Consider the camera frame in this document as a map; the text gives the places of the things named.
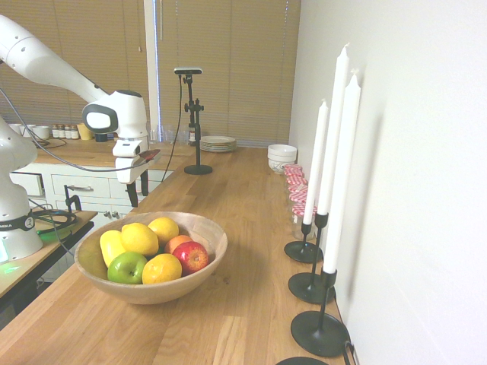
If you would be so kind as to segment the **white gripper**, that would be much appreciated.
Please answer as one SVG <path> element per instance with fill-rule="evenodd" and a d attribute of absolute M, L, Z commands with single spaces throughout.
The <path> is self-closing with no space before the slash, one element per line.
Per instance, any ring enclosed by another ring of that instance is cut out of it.
<path fill-rule="evenodd" d="M 127 184 L 126 191 L 131 206 L 138 207 L 138 194 L 135 180 L 140 177 L 141 192 L 144 197 L 149 194 L 148 189 L 149 162 L 141 157 L 117 157 L 115 159 L 116 177 L 120 183 Z"/>

